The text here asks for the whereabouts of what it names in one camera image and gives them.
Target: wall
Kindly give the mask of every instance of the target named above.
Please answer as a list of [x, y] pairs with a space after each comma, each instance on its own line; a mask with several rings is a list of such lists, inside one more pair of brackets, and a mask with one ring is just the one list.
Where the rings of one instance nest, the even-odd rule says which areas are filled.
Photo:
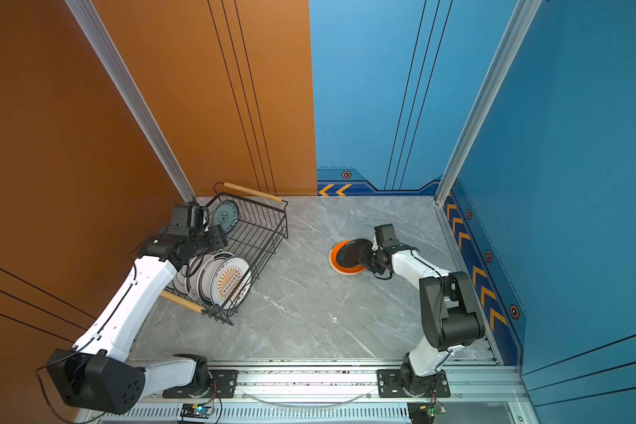
[[54, 422], [33, 371], [92, 324], [177, 203], [66, 4], [0, 1], [0, 422]]
[[457, 186], [542, 422], [636, 422], [636, 1], [543, 1]]
[[93, 4], [197, 195], [315, 194], [308, 0]]
[[424, 188], [445, 170], [515, 5], [311, 0], [325, 194], [346, 183], [347, 195], [433, 194]]

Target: wire basket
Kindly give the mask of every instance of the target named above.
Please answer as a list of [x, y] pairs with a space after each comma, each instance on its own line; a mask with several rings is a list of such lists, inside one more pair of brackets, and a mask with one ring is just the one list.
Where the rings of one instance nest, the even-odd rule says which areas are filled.
[[[277, 208], [255, 199], [243, 198], [223, 191], [219, 192], [217, 190], [217, 186], [219, 184], [223, 184], [228, 188], [234, 188], [239, 191], [245, 191], [247, 193], [260, 195], [263, 198], [278, 201], [282, 206]], [[238, 312], [238, 308], [245, 300], [243, 298], [236, 303], [236, 297], [243, 290], [246, 291], [246, 295], [249, 295], [250, 289], [259, 279], [264, 266], [266, 266], [266, 263], [275, 253], [275, 250], [281, 240], [283, 238], [288, 238], [288, 215], [286, 211], [288, 202], [275, 196], [267, 195], [266, 193], [261, 193], [251, 189], [245, 189], [244, 187], [235, 186], [228, 182], [218, 182], [214, 186], [214, 191], [217, 195], [206, 205], [209, 212], [207, 222], [212, 222], [214, 209], [217, 208], [221, 202], [231, 200], [236, 203], [238, 207], [238, 222], [229, 231], [229, 233], [226, 234], [228, 244], [223, 251], [230, 252], [234, 256], [244, 258], [249, 263], [249, 269], [247, 269], [238, 283], [235, 284], [235, 286], [229, 291], [226, 301], [224, 301], [221, 305], [192, 299], [187, 294], [177, 291], [170, 285], [168, 285], [165, 289], [202, 306], [203, 314], [207, 314], [215, 320], [221, 320], [222, 322], [227, 322], [230, 325], [233, 325], [230, 317], [234, 313]], [[195, 275], [190, 278], [189, 282], [197, 282], [199, 276], [200, 272], [195, 273]]]

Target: yellow chevron arrow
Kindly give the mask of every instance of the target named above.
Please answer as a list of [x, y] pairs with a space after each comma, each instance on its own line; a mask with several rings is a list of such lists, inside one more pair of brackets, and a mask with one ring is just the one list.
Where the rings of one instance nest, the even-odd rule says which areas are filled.
[[483, 271], [481, 268], [478, 267], [473, 267], [473, 286], [476, 286], [476, 274], [480, 275], [480, 276], [484, 276], [485, 278], [488, 278], [488, 276], [485, 274], [485, 271]]
[[327, 190], [330, 190], [332, 187], [334, 186], [334, 184], [328, 184], [325, 186], [325, 188], [323, 188], [321, 191], [319, 191], [318, 193], [322, 194], [323, 196], [329, 196], [327, 193], [325, 193]]
[[459, 232], [459, 250], [460, 252], [462, 251], [462, 239], [467, 239], [467, 240], [471, 240], [471, 237], [469, 237], [468, 234], [463, 233], [463, 232]]
[[449, 210], [450, 209], [455, 209], [457, 210], [457, 205], [448, 205], [448, 220], [449, 220]]
[[459, 218], [453, 218], [452, 219], [452, 234], [457, 234], [457, 224], [463, 224], [464, 221], [462, 221]]
[[341, 189], [337, 190], [337, 194], [339, 194], [340, 196], [346, 196], [344, 194], [344, 190], [346, 190], [349, 187], [351, 187], [351, 184], [347, 184], [347, 185], [343, 186]]
[[493, 310], [492, 308], [490, 308], [490, 329], [492, 331], [494, 331], [494, 319], [495, 318], [497, 318], [501, 322], [503, 322], [505, 326], [509, 326], [509, 324], [507, 324], [506, 318], [502, 317], [502, 315], [499, 312], [497, 312], [497, 311]]
[[488, 296], [492, 297], [494, 300], [497, 300], [497, 298], [494, 296], [494, 293], [491, 292], [490, 290], [488, 290], [487, 288], [485, 288], [485, 286], [483, 286], [483, 287], [481, 287], [481, 305], [483, 305], [483, 307], [485, 307], [485, 295], [486, 294]]

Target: black mounting plate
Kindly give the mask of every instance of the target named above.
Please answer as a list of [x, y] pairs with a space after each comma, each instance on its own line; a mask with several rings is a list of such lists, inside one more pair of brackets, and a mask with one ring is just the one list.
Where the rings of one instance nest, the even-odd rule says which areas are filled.
[[[235, 393], [235, 387], [238, 382], [237, 370], [210, 370], [212, 379], [217, 383], [217, 396], [221, 399], [232, 399]], [[202, 394], [198, 399], [210, 399], [214, 394], [214, 390], [210, 389]], [[163, 398], [166, 399], [183, 399], [188, 398], [179, 387], [172, 387], [163, 392]]]
[[[436, 375], [433, 375], [432, 378], [433, 383], [431, 384], [431, 388], [427, 393], [420, 397], [432, 398], [432, 396], [435, 395], [437, 398], [449, 398], [450, 393], [448, 378], [446, 377], [445, 371], [441, 371]], [[400, 369], [377, 370], [377, 381], [380, 398], [412, 398], [412, 396], [408, 395], [403, 388], [403, 378], [401, 377]]]

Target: orange wall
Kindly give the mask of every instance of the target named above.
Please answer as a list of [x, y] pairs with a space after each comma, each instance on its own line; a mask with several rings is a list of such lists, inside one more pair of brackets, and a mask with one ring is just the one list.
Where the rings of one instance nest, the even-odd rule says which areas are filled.
[[0, 316], [0, 422], [55, 422], [34, 369], [92, 324], [181, 202], [64, 0], [0, 1], [0, 267], [85, 311], [0, 271], [0, 290], [63, 319], [2, 293], [0, 313], [69, 340]]
[[316, 193], [308, 0], [93, 4], [197, 195]]

